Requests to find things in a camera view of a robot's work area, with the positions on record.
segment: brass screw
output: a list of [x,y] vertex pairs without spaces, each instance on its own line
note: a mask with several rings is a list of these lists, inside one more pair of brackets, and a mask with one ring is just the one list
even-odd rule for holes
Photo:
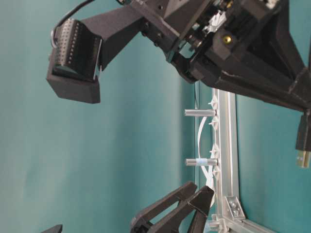
[[227,5],[227,8],[230,8],[230,7],[232,6],[232,4],[233,4],[233,1],[230,1],[230,2],[228,3],[228,5]]
[[229,35],[225,35],[223,37],[223,41],[226,45],[230,44],[232,42],[232,38]]

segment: metal standoff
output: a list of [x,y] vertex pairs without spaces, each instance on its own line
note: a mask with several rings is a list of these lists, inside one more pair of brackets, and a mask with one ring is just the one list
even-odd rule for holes
[[187,117],[214,117],[216,110],[212,109],[185,109],[185,116]]
[[310,158],[311,158],[311,152],[299,150],[296,163],[301,168],[309,168]]
[[187,166],[216,166],[217,159],[186,159]]

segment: white cable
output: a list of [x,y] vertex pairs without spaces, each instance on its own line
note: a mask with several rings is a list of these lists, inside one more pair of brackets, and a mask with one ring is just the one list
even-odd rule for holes
[[[198,130],[198,156],[199,156],[199,158],[201,158],[201,154],[200,154],[201,134],[203,131],[203,127],[206,123],[206,120],[207,120],[207,116],[202,118],[202,121],[201,121],[200,126],[199,126],[199,130]],[[208,166],[208,171],[207,171],[205,166],[201,166],[201,169],[204,173],[204,176],[206,177],[206,186],[210,187],[212,190],[215,191],[214,178],[213,178],[213,166]],[[214,203],[215,203],[215,194],[213,196],[213,199],[212,199],[210,206],[212,207],[214,205]]]

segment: screw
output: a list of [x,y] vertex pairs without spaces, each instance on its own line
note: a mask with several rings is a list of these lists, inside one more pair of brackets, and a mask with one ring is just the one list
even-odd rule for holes
[[158,34],[157,34],[157,37],[158,37],[159,39],[162,39],[162,38],[163,38],[163,34],[162,34],[162,33],[158,33]]
[[232,42],[232,38],[231,38],[229,35],[225,35],[225,36],[223,37],[223,42],[224,42],[226,45],[228,45],[228,44],[230,44],[230,43]]
[[230,206],[231,206],[232,208],[234,208],[234,209],[237,207],[236,203],[234,203],[233,201],[231,201],[229,204],[230,204]]
[[234,216],[234,217],[238,217],[238,216],[239,216],[239,211],[234,210],[234,211],[233,211],[233,216]]

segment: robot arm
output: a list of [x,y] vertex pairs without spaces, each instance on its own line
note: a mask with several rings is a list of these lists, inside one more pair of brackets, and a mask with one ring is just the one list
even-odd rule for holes
[[311,76],[289,33],[289,0],[118,2],[58,27],[47,80],[59,97],[99,103],[98,72],[141,32],[189,83],[303,112],[296,148],[311,151]]

